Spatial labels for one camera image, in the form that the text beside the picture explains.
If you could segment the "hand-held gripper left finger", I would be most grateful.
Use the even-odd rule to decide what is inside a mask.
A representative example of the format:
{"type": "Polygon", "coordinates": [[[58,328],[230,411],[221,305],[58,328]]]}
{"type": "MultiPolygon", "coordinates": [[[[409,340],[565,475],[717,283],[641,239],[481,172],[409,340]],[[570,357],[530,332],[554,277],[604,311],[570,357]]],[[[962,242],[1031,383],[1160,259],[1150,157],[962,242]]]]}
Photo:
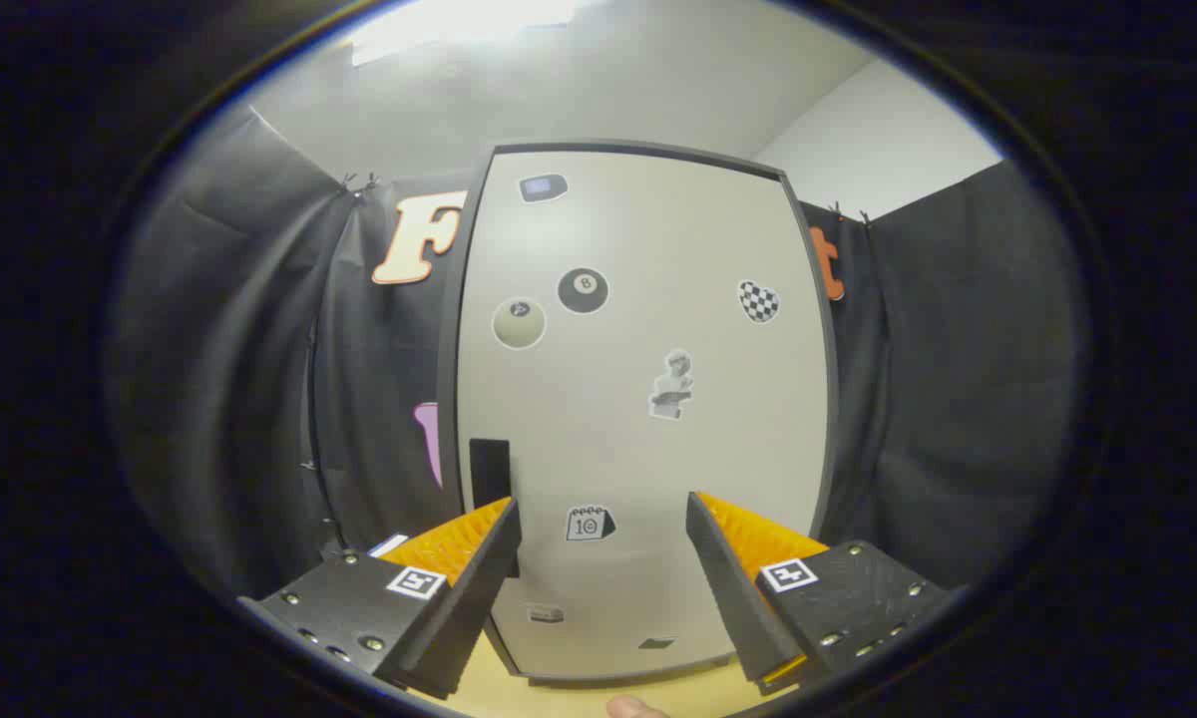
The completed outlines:
{"type": "Polygon", "coordinates": [[[367,689],[445,699],[506,582],[522,537],[512,497],[383,554],[347,550],[262,600],[238,600],[257,627],[367,689]]]}

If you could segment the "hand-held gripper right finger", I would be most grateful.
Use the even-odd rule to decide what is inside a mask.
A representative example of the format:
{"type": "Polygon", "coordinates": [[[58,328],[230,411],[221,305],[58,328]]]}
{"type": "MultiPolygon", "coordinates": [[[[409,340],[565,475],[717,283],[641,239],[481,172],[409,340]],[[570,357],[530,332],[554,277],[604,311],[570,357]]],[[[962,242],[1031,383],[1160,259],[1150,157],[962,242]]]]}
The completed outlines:
{"type": "Polygon", "coordinates": [[[948,589],[871,542],[824,544],[703,492],[688,495],[685,530],[762,694],[867,665],[950,603],[948,589]]]}

